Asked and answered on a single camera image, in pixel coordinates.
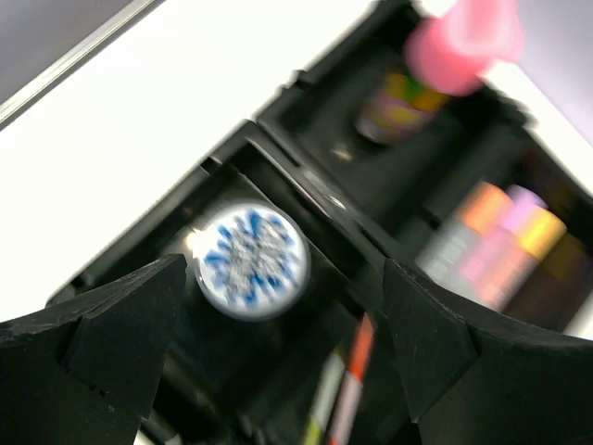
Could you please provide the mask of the orange-capped pink highlighter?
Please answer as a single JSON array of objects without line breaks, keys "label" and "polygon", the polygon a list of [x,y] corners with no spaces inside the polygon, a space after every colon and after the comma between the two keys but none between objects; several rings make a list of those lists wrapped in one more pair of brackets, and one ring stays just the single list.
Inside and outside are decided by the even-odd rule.
[{"label": "orange-capped pink highlighter", "polygon": [[481,301],[489,309],[500,311],[565,231],[566,225],[557,216],[534,207],[510,246],[480,282],[477,291]]}]

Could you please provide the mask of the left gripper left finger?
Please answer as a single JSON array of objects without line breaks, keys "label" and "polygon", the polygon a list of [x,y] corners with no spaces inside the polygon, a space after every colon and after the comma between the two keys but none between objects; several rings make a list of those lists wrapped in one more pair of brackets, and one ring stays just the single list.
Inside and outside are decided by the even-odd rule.
[{"label": "left gripper left finger", "polygon": [[185,285],[168,255],[1,324],[4,444],[131,444],[158,389]]}]

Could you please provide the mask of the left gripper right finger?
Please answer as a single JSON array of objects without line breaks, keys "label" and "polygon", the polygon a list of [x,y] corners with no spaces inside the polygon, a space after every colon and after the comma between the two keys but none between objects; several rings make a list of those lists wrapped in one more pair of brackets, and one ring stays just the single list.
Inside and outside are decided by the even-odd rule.
[{"label": "left gripper right finger", "polygon": [[385,313],[425,444],[588,444],[592,344],[384,265]]}]

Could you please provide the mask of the blue jar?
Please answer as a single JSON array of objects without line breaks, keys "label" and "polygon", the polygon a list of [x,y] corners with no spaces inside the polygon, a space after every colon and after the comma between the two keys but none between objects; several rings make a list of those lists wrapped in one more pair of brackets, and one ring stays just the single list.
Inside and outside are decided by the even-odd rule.
[{"label": "blue jar", "polygon": [[285,212],[263,201],[223,206],[184,243],[203,296],[236,320],[256,322],[286,312],[310,278],[307,238]]}]

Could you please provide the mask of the pink-capped small bottle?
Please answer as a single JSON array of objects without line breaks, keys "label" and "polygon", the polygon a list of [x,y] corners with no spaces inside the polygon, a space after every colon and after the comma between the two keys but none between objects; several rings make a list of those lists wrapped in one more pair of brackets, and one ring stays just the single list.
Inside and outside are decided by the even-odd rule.
[{"label": "pink-capped small bottle", "polygon": [[514,1],[456,1],[412,31],[402,67],[385,74],[355,128],[376,144],[390,145],[418,131],[451,98],[474,93],[484,72],[498,61],[517,61],[523,47]]}]

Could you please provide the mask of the yellow thin pen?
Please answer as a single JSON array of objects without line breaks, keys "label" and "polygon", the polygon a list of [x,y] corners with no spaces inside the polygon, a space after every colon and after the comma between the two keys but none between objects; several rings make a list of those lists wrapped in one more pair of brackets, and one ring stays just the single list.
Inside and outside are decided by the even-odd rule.
[{"label": "yellow thin pen", "polygon": [[323,365],[319,385],[316,389],[305,432],[301,441],[304,445],[318,445],[328,426],[346,365],[342,350],[334,348]]}]

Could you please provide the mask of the orange thin pen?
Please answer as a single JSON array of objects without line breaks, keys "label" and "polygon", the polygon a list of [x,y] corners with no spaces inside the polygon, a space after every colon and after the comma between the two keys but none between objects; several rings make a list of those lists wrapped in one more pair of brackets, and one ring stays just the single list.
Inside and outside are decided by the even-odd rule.
[{"label": "orange thin pen", "polygon": [[355,335],[347,372],[339,391],[334,416],[330,427],[330,445],[348,444],[350,433],[360,404],[363,379],[368,367],[374,338],[374,327],[367,313],[360,320]]}]

